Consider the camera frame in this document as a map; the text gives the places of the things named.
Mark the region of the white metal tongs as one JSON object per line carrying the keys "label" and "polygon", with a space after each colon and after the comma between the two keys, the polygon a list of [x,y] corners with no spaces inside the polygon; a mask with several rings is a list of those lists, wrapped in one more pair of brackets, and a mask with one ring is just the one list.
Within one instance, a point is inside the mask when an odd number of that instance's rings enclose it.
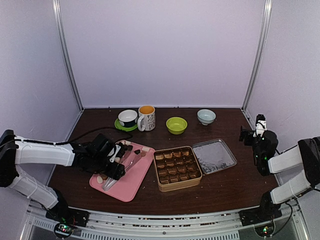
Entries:
{"label": "white metal tongs", "polygon": [[120,170],[117,170],[114,178],[107,179],[102,189],[106,192],[110,188],[113,187],[135,164],[137,164],[142,158],[142,153],[140,150],[134,151],[134,158],[129,161],[127,166],[123,164],[118,164],[120,166]]}

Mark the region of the bear print tin lid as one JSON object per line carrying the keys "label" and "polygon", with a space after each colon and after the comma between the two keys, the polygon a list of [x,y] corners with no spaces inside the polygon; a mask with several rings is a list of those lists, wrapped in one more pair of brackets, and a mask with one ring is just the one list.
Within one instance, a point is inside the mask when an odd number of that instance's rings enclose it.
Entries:
{"label": "bear print tin lid", "polygon": [[191,148],[205,175],[232,168],[237,164],[232,151],[220,138],[196,143]]}

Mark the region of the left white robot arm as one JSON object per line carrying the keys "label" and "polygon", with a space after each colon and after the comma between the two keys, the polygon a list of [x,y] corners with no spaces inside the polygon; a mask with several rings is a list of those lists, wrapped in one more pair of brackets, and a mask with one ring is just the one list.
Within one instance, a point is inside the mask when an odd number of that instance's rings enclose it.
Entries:
{"label": "left white robot arm", "polygon": [[37,201],[61,222],[67,222],[72,218],[72,211],[62,194],[38,182],[20,165],[53,164],[81,168],[117,181],[126,173],[125,166],[116,162],[121,149],[119,143],[113,143],[101,133],[93,141],[81,144],[75,140],[46,142],[27,139],[7,129],[0,137],[0,186]]}

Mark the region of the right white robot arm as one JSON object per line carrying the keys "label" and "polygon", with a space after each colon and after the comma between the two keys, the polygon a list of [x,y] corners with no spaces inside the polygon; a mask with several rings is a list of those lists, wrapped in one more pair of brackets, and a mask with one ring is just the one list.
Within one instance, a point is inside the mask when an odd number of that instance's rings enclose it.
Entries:
{"label": "right white robot arm", "polygon": [[259,122],[255,130],[241,127],[239,141],[252,147],[253,163],[264,177],[303,166],[289,181],[262,195],[259,207],[252,210],[259,220],[268,220],[279,211],[281,204],[315,189],[320,183],[319,137],[299,140],[294,147],[275,155],[277,135]]}

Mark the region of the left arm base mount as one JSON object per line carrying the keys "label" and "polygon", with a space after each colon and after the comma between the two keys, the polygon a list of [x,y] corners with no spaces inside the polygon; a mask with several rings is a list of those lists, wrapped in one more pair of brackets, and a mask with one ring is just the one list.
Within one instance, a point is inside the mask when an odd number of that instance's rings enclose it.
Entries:
{"label": "left arm base mount", "polygon": [[70,227],[86,227],[90,213],[84,210],[68,208],[66,212],[57,213],[53,209],[44,208],[45,217]]}

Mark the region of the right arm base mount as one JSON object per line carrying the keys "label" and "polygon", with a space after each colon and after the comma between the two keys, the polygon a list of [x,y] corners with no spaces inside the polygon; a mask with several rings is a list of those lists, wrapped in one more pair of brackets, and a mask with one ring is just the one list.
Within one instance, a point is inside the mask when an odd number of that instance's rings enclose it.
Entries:
{"label": "right arm base mount", "polygon": [[241,210],[239,213],[240,221],[243,227],[256,225],[267,221],[272,221],[282,216],[282,211],[277,208],[265,210],[261,207]]}

